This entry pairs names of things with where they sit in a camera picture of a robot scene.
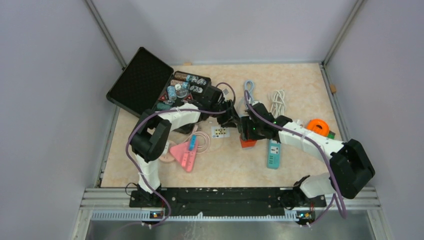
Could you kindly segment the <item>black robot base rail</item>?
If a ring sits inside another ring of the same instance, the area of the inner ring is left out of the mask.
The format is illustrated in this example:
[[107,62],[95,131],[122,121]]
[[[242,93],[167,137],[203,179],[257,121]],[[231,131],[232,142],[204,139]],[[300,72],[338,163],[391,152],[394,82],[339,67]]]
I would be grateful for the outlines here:
[[144,190],[130,194],[131,208],[165,208],[173,217],[262,217],[282,216],[294,208],[326,207],[324,195],[307,198],[291,187],[168,187],[158,195]]

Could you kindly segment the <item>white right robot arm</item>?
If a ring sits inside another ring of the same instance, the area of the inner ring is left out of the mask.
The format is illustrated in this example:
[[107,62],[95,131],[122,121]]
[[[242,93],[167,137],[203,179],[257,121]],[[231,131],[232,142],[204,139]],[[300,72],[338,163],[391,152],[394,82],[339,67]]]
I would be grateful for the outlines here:
[[259,101],[247,107],[248,119],[253,124],[250,129],[256,136],[298,148],[326,165],[326,173],[306,176],[296,183],[298,189],[293,192],[293,200],[297,205],[307,206],[313,198],[327,194],[354,199],[375,176],[359,141],[343,142],[320,135],[284,115],[274,118]]

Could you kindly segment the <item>teal power strip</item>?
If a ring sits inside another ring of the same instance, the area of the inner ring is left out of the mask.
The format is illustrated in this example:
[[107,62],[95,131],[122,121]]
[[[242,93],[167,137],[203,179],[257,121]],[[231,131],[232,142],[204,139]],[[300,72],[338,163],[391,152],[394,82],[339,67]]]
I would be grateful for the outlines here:
[[268,141],[268,154],[266,161],[266,167],[268,169],[276,170],[279,168],[281,160],[281,148],[281,143],[272,139]]

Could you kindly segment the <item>white tiger cube socket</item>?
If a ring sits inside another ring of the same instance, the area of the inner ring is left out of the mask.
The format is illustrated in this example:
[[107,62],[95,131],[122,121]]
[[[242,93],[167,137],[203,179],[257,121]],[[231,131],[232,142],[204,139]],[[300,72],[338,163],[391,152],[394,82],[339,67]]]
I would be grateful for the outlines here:
[[296,119],[296,120],[294,120],[293,121],[295,124],[297,124],[298,126],[301,126],[301,127],[303,127],[304,126],[304,122],[302,121],[302,120],[300,120],[300,119]]

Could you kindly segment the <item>red cube socket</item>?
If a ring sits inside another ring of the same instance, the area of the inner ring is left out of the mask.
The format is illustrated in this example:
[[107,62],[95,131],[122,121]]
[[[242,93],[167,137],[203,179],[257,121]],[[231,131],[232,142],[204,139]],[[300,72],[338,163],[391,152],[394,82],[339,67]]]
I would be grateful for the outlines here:
[[257,143],[257,140],[251,140],[251,139],[243,140],[242,138],[240,138],[239,140],[240,140],[240,145],[243,149],[253,148]]

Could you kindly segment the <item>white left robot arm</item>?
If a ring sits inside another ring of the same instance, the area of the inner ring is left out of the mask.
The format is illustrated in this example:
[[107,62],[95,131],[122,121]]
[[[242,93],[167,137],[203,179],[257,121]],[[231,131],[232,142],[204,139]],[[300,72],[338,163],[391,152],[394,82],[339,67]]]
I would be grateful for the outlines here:
[[195,124],[226,114],[236,115],[235,98],[225,99],[218,86],[208,88],[211,94],[190,100],[181,106],[166,110],[145,110],[128,137],[125,153],[134,164],[140,179],[137,189],[141,200],[149,207],[160,202],[159,158],[163,154],[170,132],[180,127]]

